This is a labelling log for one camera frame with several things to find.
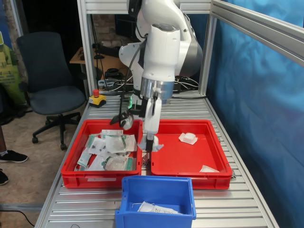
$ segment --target brick wall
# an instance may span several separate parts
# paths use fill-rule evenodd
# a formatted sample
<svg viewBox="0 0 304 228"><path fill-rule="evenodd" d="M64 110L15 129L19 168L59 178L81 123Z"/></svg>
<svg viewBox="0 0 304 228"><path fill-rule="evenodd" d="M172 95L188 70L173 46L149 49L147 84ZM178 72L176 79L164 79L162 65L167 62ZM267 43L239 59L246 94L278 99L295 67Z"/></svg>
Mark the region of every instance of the brick wall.
<svg viewBox="0 0 304 228"><path fill-rule="evenodd" d="M21 81L27 82L28 77L26 75L25 66L24 66L20 51L19 51L17 43L16 43L16 39L19 36L18 36L16 23L15 23L15 19L14 19L14 14L13 14L13 10L11 8L10 0L2 0L2 1L3 1L4 12L5 12L5 15L6 15L7 25L8 25L8 28L9 28L9 37L10 37L10 40L11 40L13 51L14 51L16 57L17 57L17 60L18 60L18 71L19 71L20 79L21 79Z"/></svg>
<svg viewBox="0 0 304 228"><path fill-rule="evenodd" d="M97 41L104 46L115 47L132 43L132 41L115 33L115 17L113 14L93 15Z"/></svg>

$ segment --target green poster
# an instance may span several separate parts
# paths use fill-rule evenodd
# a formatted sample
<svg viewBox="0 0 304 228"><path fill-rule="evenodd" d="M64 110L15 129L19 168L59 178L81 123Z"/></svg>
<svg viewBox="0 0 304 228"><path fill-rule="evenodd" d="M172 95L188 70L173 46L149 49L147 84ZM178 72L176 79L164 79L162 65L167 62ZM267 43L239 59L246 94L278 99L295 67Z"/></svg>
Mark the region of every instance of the green poster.
<svg viewBox="0 0 304 228"><path fill-rule="evenodd" d="M6 18L0 0L0 83L16 104L24 104L24 94L19 91L20 77L17 59L11 47Z"/></svg>

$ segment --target person's foot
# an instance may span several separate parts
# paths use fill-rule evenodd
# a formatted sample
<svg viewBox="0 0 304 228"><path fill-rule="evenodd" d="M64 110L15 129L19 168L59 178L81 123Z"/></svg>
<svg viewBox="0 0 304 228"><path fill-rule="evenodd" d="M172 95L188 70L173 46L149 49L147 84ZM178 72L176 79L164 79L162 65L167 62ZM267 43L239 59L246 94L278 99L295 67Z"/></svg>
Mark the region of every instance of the person's foot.
<svg viewBox="0 0 304 228"><path fill-rule="evenodd" d="M7 151L8 152L5 155L3 156L0 155L0 163L5 163L5 162L23 163L29 158L28 156L21 153L9 151L9 150Z"/></svg>
<svg viewBox="0 0 304 228"><path fill-rule="evenodd" d="M2 169L0 169L0 185L5 185L7 182L9 182L8 177L2 172Z"/></svg>

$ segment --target desk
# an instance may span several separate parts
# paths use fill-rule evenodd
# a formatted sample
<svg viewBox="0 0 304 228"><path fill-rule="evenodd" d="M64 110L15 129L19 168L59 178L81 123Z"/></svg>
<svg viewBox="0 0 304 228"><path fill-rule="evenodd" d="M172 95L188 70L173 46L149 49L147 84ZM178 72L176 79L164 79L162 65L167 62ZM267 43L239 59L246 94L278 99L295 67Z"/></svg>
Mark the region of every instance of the desk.
<svg viewBox="0 0 304 228"><path fill-rule="evenodd" d="M86 62L84 60L80 59L80 57L83 55L83 54L81 54L81 53L83 53L83 50L84 50L83 47L81 47L76 52L76 54L72 57L72 59L70 60L70 63L71 64L80 64L81 71L86 74L86 68L85 68ZM110 68L117 68L117 69L119 69L119 72L123 73L123 75L127 74L128 67L125 64L123 64L119 58L107 56L107 55L102 55L102 56L104 56L104 58L101 61L103 63L105 72ZM97 61L99 61L98 69L102 70L99 59L93 59L94 66L97 67ZM85 96L88 99L89 98L89 86L88 86L87 80L84 80L84 84L85 84Z"/></svg>

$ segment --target chair wheel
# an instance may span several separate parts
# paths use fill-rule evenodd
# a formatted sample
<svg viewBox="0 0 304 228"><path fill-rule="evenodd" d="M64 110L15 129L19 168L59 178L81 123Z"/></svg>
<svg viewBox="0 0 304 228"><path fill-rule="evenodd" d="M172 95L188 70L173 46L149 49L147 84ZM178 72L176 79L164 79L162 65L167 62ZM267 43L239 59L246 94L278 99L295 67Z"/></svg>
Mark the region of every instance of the chair wheel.
<svg viewBox="0 0 304 228"><path fill-rule="evenodd" d="M36 143L38 143L38 138L32 138L32 143L34 143L34 144L36 144Z"/></svg>
<svg viewBox="0 0 304 228"><path fill-rule="evenodd" d="M61 145L60 145L60 149L61 149L62 151L64 151L64 150L67 149L67 146L66 146L65 144L61 144Z"/></svg>

